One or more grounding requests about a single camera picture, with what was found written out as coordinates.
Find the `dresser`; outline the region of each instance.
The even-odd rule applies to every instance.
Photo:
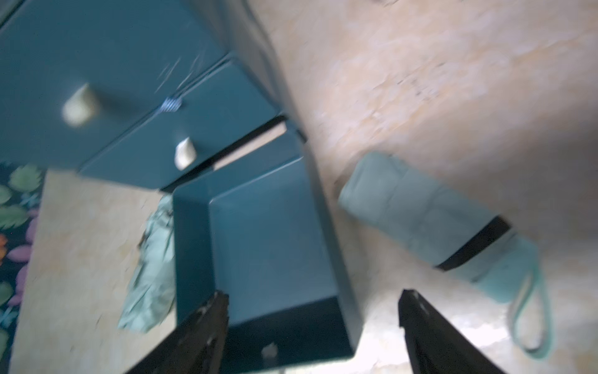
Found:
[[[310,142],[246,1],[0,11],[0,159],[172,193],[178,320],[230,295],[222,373],[353,355],[362,320]]]

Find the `leaf pattern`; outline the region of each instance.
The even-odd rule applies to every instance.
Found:
[[[13,192],[6,186],[0,186],[0,204],[9,201],[13,196]]]
[[[32,192],[41,185],[41,171],[33,165],[19,166],[10,175],[8,185],[19,192]]]
[[[27,222],[29,215],[20,205],[0,206],[0,229],[10,229]]]
[[[0,367],[9,367],[44,177],[35,166],[0,162]]]
[[[8,282],[0,283],[0,305],[4,304],[13,296],[13,287]]]
[[[4,329],[0,329],[0,357],[4,355],[10,335]]]

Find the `drawer front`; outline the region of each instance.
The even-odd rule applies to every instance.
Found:
[[[80,166],[225,53],[175,0],[28,0],[0,29],[0,159]],[[100,110],[72,128],[85,84]]]
[[[179,110],[155,115],[100,153],[81,173],[140,187],[162,188],[278,112],[240,66],[228,61],[186,92]],[[197,155],[180,171],[175,166],[176,146],[187,138]]]

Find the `teal drawer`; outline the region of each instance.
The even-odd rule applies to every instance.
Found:
[[[79,167],[226,52],[177,0],[27,0],[0,29],[0,159]],[[86,83],[102,109],[71,128]]]
[[[362,320],[294,131],[177,187],[173,207],[178,321],[215,290],[230,296],[221,373],[353,355]],[[277,355],[264,360],[271,345]]]
[[[182,95],[182,107],[163,112],[122,136],[81,168],[83,175],[162,188],[268,122],[279,112],[235,61],[203,77]],[[176,146],[190,138],[195,161],[180,171]]]

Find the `teal fabric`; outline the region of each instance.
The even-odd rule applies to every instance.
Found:
[[[466,244],[496,213],[469,200],[396,157],[370,152],[359,161],[338,202],[361,221],[388,234],[418,258],[437,266]],[[463,265],[447,271],[470,282],[499,303],[511,302],[514,321],[509,324],[513,341],[533,358],[546,357],[552,343],[550,305],[539,270],[538,248],[509,229]],[[532,277],[532,286],[523,287]],[[544,340],[527,349],[517,337],[517,319],[529,296],[541,293]]]
[[[175,300],[174,256],[172,197],[166,195],[147,220],[119,329],[145,333],[166,318]]]

